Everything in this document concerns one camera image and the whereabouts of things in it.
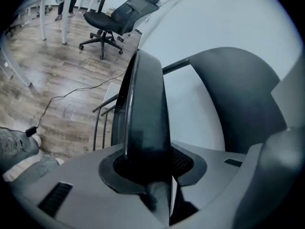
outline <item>black office chair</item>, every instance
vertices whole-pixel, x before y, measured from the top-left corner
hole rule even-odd
[[[159,9],[156,5],[158,1],[159,0],[127,0],[124,4],[118,7],[110,17],[101,12],[105,3],[105,0],[101,0],[97,13],[93,11],[84,13],[85,20],[99,30],[96,34],[90,33],[90,38],[96,38],[80,43],[80,49],[82,50],[85,44],[100,42],[102,45],[101,60],[104,58],[105,43],[120,49],[119,54],[123,54],[123,48],[116,45],[112,33],[115,32],[119,35],[123,35],[124,33],[131,32],[134,23],[139,18]]]

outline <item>laminate flooring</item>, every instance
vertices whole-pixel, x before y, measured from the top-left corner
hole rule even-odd
[[[50,98],[65,95],[75,88],[92,87],[116,77],[127,69],[138,47],[140,35],[134,32],[124,42],[117,43],[124,53],[105,45],[104,60],[100,60],[101,45],[93,43],[79,50],[79,43],[89,39],[90,26],[83,15],[74,9],[69,18],[68,43],[61,43],[61,22],[53,22],[57,8],[45,17],[47,40],[42,41],[39,18],[14,32],[9,46],[16,61],[32,82],[30,87],[13,76],[8,79],[0,71],[0,126],[25,131],[37,125]],[[23,15],[21,20],[28,20]],[[123,76],[90,91],[74,92],[62,100],[52,102],[42,119],[38,133],[41,149],[54,157],[67,160],[92,151],[96,113],[92,110],[103,102],[109,84],[121,85]],[[113,113],[108,115],[105,147],[110,146]],[[100,117],[97,149],[102,146],[104,118]]]

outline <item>chair base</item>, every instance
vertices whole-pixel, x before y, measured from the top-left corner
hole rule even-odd
[[[100,42],[101,43],[101,47],[102,47],[102,54],[100,56],[101,60],[104,58],[105,43],[120,49],[119,54],[123,54],[123,48],[118,46],[118,45],[116,45],[116,41],[115,41],[115,39],[113,37],[112,31],[104,31],[103,32],[103,31],[99,30],[97,32],[97,34],[90,33],[90,38],[93,38],[93,37],[95,37],[95,38],[80,43],[79,49],[83,50],[84,45],[86,45],[86,44],[91,44],[91,43],[94,43],[94,42]]]

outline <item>floor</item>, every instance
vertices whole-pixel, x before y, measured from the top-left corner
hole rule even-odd
[[[25,131],[38,124],[50,98],[65,95],[75,88],[98,85],[126,70],[141,36],[135,32],[124,42],[117,42],[123,47],[123,55],[106,44],[105,57],[101,61],[99,43],[85,45],[83,51],[79,50],[78,44],[88,40],[89,33],[96,33],[97,29],[86,23],[78,9],[74,9],[74,13],[69,18],[67,45],[61,43],[61,22],[53,22],[57,8],[45,17],[45,41],[41,40],[39,18],[21,17],[21,20],[30,22],[18,29],[9,43],[32,85],[26,87],[15,75],[9,80],[0,71],[0,126]],[[122,79],[123,76],[93,90],[74,92],[52,102],[38,128],[42,150],[64,160],[91,152],[96,120],[92,110],[103,102],[109,84],[121,85]],[[110,145],[112,118],[113,113],[108,115],[105,147]],[[97,149],[102,147],[103,123],[101,117]]]

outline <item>pants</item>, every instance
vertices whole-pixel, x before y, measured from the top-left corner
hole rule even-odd
[[[58,15],[62,14],[64,3],[65,3],[65,2],[62,2],[62,3],[59,5],[59,7],[58,7]],[[73,8],[74,8],[74,6],[75,6],[75,3],[76,3],[76,0],[71,0],[70,7],[69,7],[69,13],[72,13],[72,12],[73,12]]]

